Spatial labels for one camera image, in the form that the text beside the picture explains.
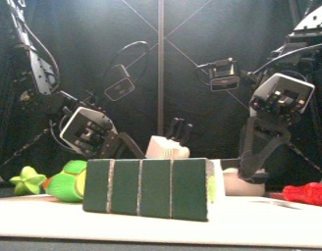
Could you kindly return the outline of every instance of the table surface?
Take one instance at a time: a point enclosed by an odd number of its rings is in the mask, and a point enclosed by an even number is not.
[[[0,238],[322,248],[322,208],[226,197],[206,223],[87,213],[48,195],[0,198]]]

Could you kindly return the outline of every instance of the green box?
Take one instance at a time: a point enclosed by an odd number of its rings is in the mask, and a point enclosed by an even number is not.
[[[108,174],[112,160],[88,160],[83,209],[106,213]]]
[[[140,215],[170,218],[170,160],[143,160]]]
[[[173,218],[207,220],[207,159],[174,160],[171,175]]]
[[[116,160],[112,176],[111,213],[138,215],[140,160]]]

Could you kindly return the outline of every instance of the cable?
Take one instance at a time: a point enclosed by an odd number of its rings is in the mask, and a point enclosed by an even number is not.
[[[277,57],[276,59],[273,59],[270,62],[268,62],[257,71],[253,72],[254,75],[257,75],[260,72],[262,72],[264,70],[266,70],[272,65],[276,65],[281,60],[284,60],[285,58],[289,58],[297,54],[302,54],[314,50],[320,50],[322,49],[322,43],[304,47],[301,49],[297,49],[294,51],[288,52],[286,54],[281,55],[280,57]]]
[[[298,72],[294,72],[294,71],[281,71],[282,74],[286,74],[286,75],[296,75],[298,76],[298,78],[301,78],[305,82],[308,82],[308,79],[306,77],[298,73]]]
[[[140,74],[140,76],[134,80],[134,82],[136,82],[144,75],[146,73],[146,70],[147,70],[147,61],[148,61],[148,56],[150,56],[150,46],[148,46],[148,43],[146,41],[136,41],[136,42],[132,42],[130,43],[128,45],[126,45],[115,54],[114,58],[111,59],[108,65],[107,65],[107,68],[102,74],[102,78],[106,78],[107,76],[107,73],[108,71],[112,69],[112,65],[118,59],[118,57],[120,56],[122,52],[124,50],[127,50],[128,48],[134,47],[134,46],[144,46],[144,54],[142,56],[146,56],[146,66],[144,66],[144,69],[143,69],[143,72]]]
[[[71,153],[76,153],[76,151],[71,147],[68,147],[65,144],[61,143],[61,141],[59,140],[57,136],[55,135],[55,132],[53,132],[53,127],[55,126],[56,126],[56,123],[53,123],[52,120],[49,120],[51,135],[53,137],[55,142],[60,145],[60,147],[64,150],[67,150]]]
[[[205,72],[203,69],[195,68],[195,76],[197,76],[197,79],[198,79],[205,85],[210,86],[210,84],[199,78],[199,74],[198,74],[198,71],[199,71],[199,70],[206,74],[206,72]]]

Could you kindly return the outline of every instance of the black curtain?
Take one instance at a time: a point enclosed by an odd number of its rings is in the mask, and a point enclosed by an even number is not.
[[[194,125],[187,142],[191,157],[238,157],[240,131],[249,116],[252,86],[244,81],[237,89],[213,92],[197,79],[195,66],[229,57],[245,71],[254,71],[265,64],[270,52],[284,45],[293,30],[289,1],[165,1],[163,55],[159,55],[158,0],[36,0],[27,4],[29,27],[60,67],[60,88],[79,99],[86,98],[87,90],[111,86],[102,75],[118,51],[134,41],[148,42],[148,68],[135,84],[135,91],[116,102],[104,99],[104,110],[118,130],[132,136],[143,151],[151,135],[158,133],[158,63],[163,57],[163,130],[174,117],[183,118]],[[140,55],[142,51],[132,48],[116,59],[128,66],[132,78],[144,68]],[[17,109],[13,113],[19,124],[11,123],[9,131],[15,134],[9,133],[8,151],[0,156],[0,163],[48,127],[40,113]],[[319,143],[312,137],[312,116],[306,117],[310,119],[296,129],[294,143],[302,146],[306,142],[305,154],[321,163]],[[82,156],[64,152],[47,133],[11,167],[4,168],[4,176],[17,173],[23,165],[33,165],[51,176],[70,159],[76,158]],[[319,179],[319,172],[288,147],[278,149],[266,165],[273,174],[273,186]]]

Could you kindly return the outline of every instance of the green plush toy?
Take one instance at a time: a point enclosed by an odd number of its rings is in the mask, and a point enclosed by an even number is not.
[[[45,179],[45,175],[40,175],[31,166],[24,167],[20,175],[9,179],[16,184],[15,194],[17,196],[39,194]]]
[[[82,202],[86,187],[87,161],[70,161],[60,174],[48,178],[43,188],[48,195],[64,202]]]

